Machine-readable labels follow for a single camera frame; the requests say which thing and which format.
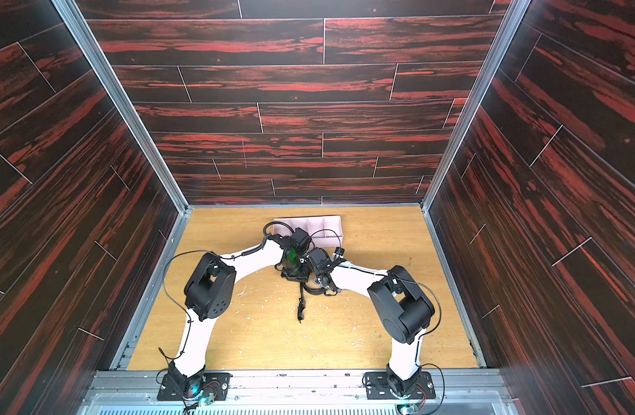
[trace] black cable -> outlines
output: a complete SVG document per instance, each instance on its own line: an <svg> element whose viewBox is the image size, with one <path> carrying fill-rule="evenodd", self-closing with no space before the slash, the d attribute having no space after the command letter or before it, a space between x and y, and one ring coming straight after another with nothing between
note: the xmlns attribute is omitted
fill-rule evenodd
<svg viewBox="0 0 635 415"><path fill-rule="evenodd" d="M301 286L306 290L306 292L308 294L311 294L311 295L322 295L322 294L326 294L326 292L327 292L327 289L324 288L324 287L311 288L311 287L307 286L305 282L302 282Z"/></svg>
<svg viewBox="0 0 635 415"><path fill-rule="evenodd" d="M159 384L159 385L162 385L162 384L163 384L162 382L159 382L159 381L158 381L158 375L160 375L160 374L161 374L161 372L163 372L164 370L168 370L168 369L161 369L161 370L159 370L159 371L158 371L158 373L156 374L156 383L157 383L157 384Z"/></svg>
<svg viewBox="0 0 635 415"><path fill-rule="evenodd" d="M342 266L342 265L338 265L338 266L339 266L339 267L341 267L341 268L350 268L350 267L347 267L347 266ZM359 268L353 268L353 269L354 269L354 270L357 270L357 271L365 272L366 274L377 275L377 276L385 276L384 274L375 274L374 272L360 270ZM416 284L416 285L418 285L418 286L421 286L421 287L423 287L423 288L426 288L428 291L430 291L430 294L432 294L432 295L433 295L433 297L435 297L435 301L438 303L438 310L439 310L439 319L438 319L438 323L435 325L435 327L434 327L434 328L430 329L429 331L426 331L424 334L422 334L421 336L419 336L419 337L416 339L416 340L417 340L417 343L416 343L416 353L414 354L414 362L416 362L416 359L419 357L419 347L420 347L420 343L418 343L418 341L419 341L419 340L421 340L421 337L423 337L423 336L425 336L425 335L427 335L427 334L430 334L430 333L432 333L433 331L437 330L437 328L439 327L439 324L441 323L441 304L439 303L439 298L438 298L438 296L437 296L437 295L435 295L435 293L433 293L433 290L432 290L432 289L430 289L430 288L429 288L428 286L426 286L425 284L421 284L420 282L416 282L416 281L408 281L408 280L406 280L406 279L401 279L401 278L398 278L398 277L396 277L396 279L397 279L397 280L399 280L399 281L407 282L407 283L410 283L410 284Z"/></svg>
<svg viewBox="0 0 635 415"><path fill-rule="evenodd" d="M424 363L423 365L421 365L421 367L424 367L424 366L426 366L426 365L431 365L431 366L434 366L434 367L436 367L436 368L439 370L439 374L440 374L440 375L441 375L441 377L442 377L442 397L441 397L441 399L439 400L439 405L437 406L437 408L433 409L432 411L430 411L430 412L428 412L428 413L426 413L426 414L419 414L419 413L417 413L416 415L432 415L432 414L434 414L435 412L437 412L437 411L438 411L438 409L439 409L439 407L442 405L442 403L444 403L444 396L446 395L446 383L444 382L444 372L442 372L442 369L440 369L440 368L439 368L439 366L438 366L438 365L436 365L435 363Z"/></svg>
<svg viewBox="0 0 635 415"><path fill-rule="evenodd" d="M177 303L175 301L174 298L172 298L168 293L167 293L167 289L165 289L165 276L167 275L167 270L169 270L170 268L170 263L175 259L178 258L182 255L186 255L187 253L196 253L196 252L209 252L207 250L203 250L203 249L197 249L194 251L187 251L187 252L182 252L182 253L178 253L177 255L173 256L172 258L170 258L170 260L165 264L165 269L163 272L163 280L161 282L161 287L163 287L163 292L165 293L165 295L167 295L167 297L172 301L172 303L177 304L177 307L179 307L181 309L181 311L183 311L184 313L186 313L186 315L189 317L188 320L188 324L189 324L189 331L188 333L186 333L186 340L184 340L184 345L181 348L181 350L179 351L179 354L175 357L168 357L164 352L163 349L161 349L160 347L158 348L158 350L161 352L161 354L163 355L163 357L167 360L173 361L175 360L177 357L181 356L182 354L184 354L184 350L186 349L186 343L188 343L189 341L189 335L190 335L190 327L193 325L193 320L190 318L190 314L189 311L186 310L181 304Z"/></svg>
<svg viewBox="0 0 635 415"><path fill-rule="evenodd" d="M270 237L272 234L268 234L267 233L267 228L271 225L283 225L285 228L289 229L290 232L294 233L294 229L292 229L292 227L290 227L288 224L286 224L285 222L279 222L277 220L274 220L272 222L267 223L266 225L264 225L264 228L262 229L262 233L264 234L265 237Z"/></svg>
<svg viewBox="0 0 635 415"><path fill-rule="evenodd" d="M428 291L430 291L430 294L433 295L433 297L435 297L435 301L437 301L438 303L438 310L439 310L439 319L438 319L438 323L435 325L434 328L430 329L429 331L426 331L424 334L422 334L421 336L417 337L416 339L416 353L414 354L414 364L416 365L416 359L419 357L419 348L421 347L421 343L419 343L419 340L421 340L421 337L432 333L433 331L437 330L437 328L439 327L439 324L441 323L441 304L439 303L439 299L438 296L435 295L435 293L433 293L433 290L428 288L428 286L425 286L424 284L421 284L420 282L415 282L415 281L408 281L406 279L400 279L400 278L396 278L399 279L400 281L403 282L409 282L411 284L416 284L418 286L424 287L426 288Z"/></svg>
<svg viewBox="0 0 635 415"><path fill-rule="evenodd" d="M336 238L338 238L338 247L339 248L343 247L343 243L340 241L340 237L338 236L338 234L336 233L335 230L333 230L333 229L320 229L320 230L316 230L315 232L313 232L311 234L311 236L310 236L311 242L313 243L313 248L315 247L315 243L313 242L313 235L318 233L318 232L322 232L323 230L330 230L331 232L333 232L333 234L336 236Z"/></svg>

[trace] dark wood panel wall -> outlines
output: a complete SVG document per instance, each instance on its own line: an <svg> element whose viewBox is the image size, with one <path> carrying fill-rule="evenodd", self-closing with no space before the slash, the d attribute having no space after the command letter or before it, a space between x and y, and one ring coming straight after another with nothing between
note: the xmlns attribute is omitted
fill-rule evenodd
<svg viewBox="0 0 635 415"><path fill-rule="evenodd" d="M527 414L635 414L635 1L531 3L430 212Z"/></svg>
<svg viewBox="0 0 635 415"><path fill-rule="evenodd" d="M70 414L177 212L49 0L0 1L0 414Z"/></svg>
<svg viewBox="0 0 635 415"><path fill-rule="evenodd" d="M418 202L504 0L78 0L192 204Z"/></svg>

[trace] light wood surface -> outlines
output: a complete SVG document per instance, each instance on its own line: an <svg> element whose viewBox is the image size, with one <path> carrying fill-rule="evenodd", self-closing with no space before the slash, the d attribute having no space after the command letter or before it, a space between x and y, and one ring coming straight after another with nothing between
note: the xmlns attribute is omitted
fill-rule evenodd
<svg viewBox="0 0 635 415"><path fill-rule="evenodd" d="M347 260L375 269L404 266L429 286L443 310L441 325L423 338L421 361L443 368L476 367L454 299L418 206L197 209L177 253L206 249L237 252L260 243L274 218L338 214L343 219ZM177 258L165 278L168 293L183 304L183 287L202 253ZM216 323L206 352L209 369L379 369L391 355L371 301L342 292L306 295L305 320L297 320L299 285L267 267L234 287L230 308ZM437 314L431 328L437 323ZM167 367L158 351L176 355L185 314L161 290L139 339L129 370Z"/></svg>

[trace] black joint housing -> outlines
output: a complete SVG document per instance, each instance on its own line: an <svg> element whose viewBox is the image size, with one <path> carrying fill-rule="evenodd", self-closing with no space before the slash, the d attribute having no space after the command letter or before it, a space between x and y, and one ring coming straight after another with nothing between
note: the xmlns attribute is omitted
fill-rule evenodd
<svg viewBox="0 0 635 415"><path fill-rule="evenodd" d="M326 289L330 289L333 292L339 293L340 288L333 283L331 279L331 271L336 268L339 264L345 262L344 258L336 258L334 261L329 258L326 251L322 248L314 248L310 252L308 252L308 261L311 263L311 268L313 268L313 272L315 273L315 278L313 282L319 285L320 287L324 287Z"/></svg>
<svg viewBox="0 0 635 415"><path fill-rule="evenodd" d="M195 311L200 321L215 319L232 301L236 270L214 253L205 253L184 287L186 307Z"/></svg>
<svg viewBox="0 0 635 415"><path fill-rule="evenodd" d="M421 377L421 368L418 368L414 374L406 380L398 377L389 365L386 366L386 381L391 388L391 391L396 394L398 398L409 396L416 390L416 384Z"/></svg>
<svg viewBox="0 0 635 415"><path fill-rule="evenodd" d="M195 400L199 397L199 395L203 391L203 373L205 372L205 368L203 367L194 375L186 377L181 374L181 372L176 368L175 362L171 361L170 365L167 367L167 376L169 378L169 383L172 385L168 385L173 387L175 390L181 392L181 396L187 400Z"/></svg>
<svg viewBox="0 0 635 415"><path fill-rule="evenodd" d="M283 249L283 258L276 264L276 269L279 265L283 267L280 270L281 277L293 282L308 282L311 270L304 255L311 241L310 235L305 230L296 228L289 237L274 234L269 238Z"/></svg>
<svg viewBox="0 0 635 415"><path fill-rule="evenodd" d="M414 337L430 325L435 307L403 267L396 265L388 276L368 287L372 304L391 337L400 343L412 344ZM405 294L396 301L393 294Z"/></svg>

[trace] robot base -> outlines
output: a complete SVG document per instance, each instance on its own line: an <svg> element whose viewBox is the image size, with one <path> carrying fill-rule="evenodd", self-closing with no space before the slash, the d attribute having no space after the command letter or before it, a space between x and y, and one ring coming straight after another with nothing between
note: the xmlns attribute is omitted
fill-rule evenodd
<svg viewBox="0 0 635 415"><path fill-rule="evenodd" d="M386 372L366 372L363 375L363 382L366 385L366 395L368 399L397 399L398 397L391 392L391 386L387 381L388 375ZM428 372L421 372L420 376L416 380L416 383L421 386L421 389L426 393L426 399L435 399L435 385L433 385L433 379ZM423 394L418 388L406 399L422 399Z"/></svg>
<svg viewBox="0 0 635 415"><path fill-rule="evenodd" d="M203 393L199 395L200 398L209 396L209 393L214 393L214 400L225 400L228 396L228 389L230 388L230 374L223 372L205 372L203 373ZM208 386L208 383L213 382L214 387L218 393L216 394L214 390ZM158 401L181 401L182 393L181 390L176 386L176 384L172 381L172 379L166 373L163 377L163 382L161 382L161 388L158 391L158 396L156 397Z"/></svg>

